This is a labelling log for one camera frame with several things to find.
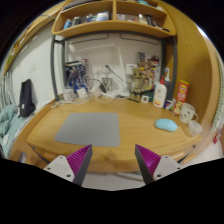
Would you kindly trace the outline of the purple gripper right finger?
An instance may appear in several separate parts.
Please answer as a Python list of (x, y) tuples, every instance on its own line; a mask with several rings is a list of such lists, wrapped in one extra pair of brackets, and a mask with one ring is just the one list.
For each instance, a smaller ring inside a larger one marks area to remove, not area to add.
[(146, 185), (181, 169), (170, 156), (159, 156), (140, 145), (135, 145), (135, 156)]

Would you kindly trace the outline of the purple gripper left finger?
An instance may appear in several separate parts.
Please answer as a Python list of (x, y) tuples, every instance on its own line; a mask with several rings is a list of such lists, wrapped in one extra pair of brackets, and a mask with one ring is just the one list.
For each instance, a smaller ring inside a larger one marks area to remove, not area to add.
[(59, 155), (44, 170), (81, 186), (92, 154), (92, 145), (87, 145), (68, 156)]

